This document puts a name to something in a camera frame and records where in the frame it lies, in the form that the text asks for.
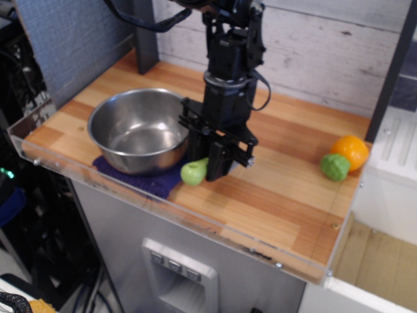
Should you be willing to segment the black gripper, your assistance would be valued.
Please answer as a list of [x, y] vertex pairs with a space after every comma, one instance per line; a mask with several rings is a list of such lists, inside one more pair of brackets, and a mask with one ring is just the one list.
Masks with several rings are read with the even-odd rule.
[[254, 75], [237, 80], [222, 80], [204, 74], [202, 102], [184, 97], [180, 124], [189, 130], [189, 162], [208, 157], [206, 180], [226, 176], [236, 165], [253, 166], [253, 148], [257, 138], [246, 123], [253, 110], [257, 87]]

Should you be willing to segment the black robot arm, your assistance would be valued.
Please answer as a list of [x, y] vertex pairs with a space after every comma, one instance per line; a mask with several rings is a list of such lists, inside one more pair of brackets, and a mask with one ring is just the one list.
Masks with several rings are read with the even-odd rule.
[[180, 123], [189, 130], [188, 160], [207, 160], [205, 179], [226, 176], [233, 164], [253, 165], [257, 138], [247, 127], [255, 111], [256, 68], [263, 64], [265, 6], [261, 1], [178, 1], [199, 10], [206, 27], [208, 69], [203, 101], [182, 99]]

